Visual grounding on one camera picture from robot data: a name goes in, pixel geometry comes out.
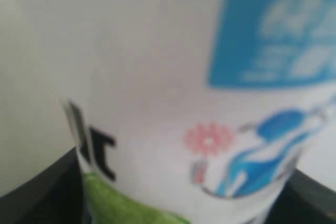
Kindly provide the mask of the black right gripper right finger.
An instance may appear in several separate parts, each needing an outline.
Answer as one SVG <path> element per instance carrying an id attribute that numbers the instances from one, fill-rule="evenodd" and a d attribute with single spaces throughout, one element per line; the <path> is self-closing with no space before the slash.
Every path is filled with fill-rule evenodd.
<path id="1" fill-rule="evenodd" d="M 296 170 L 271 208 L 249 223 L 335 223 L 335 192 Z"/>

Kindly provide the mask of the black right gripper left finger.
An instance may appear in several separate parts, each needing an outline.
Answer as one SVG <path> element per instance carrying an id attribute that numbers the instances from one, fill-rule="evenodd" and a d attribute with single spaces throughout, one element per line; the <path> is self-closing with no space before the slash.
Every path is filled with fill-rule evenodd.
<path id="1" fill-rule="evenodd" d="M 83 185 L 73 148 L 1 197 L 1 223 L 85 223 Z"/>

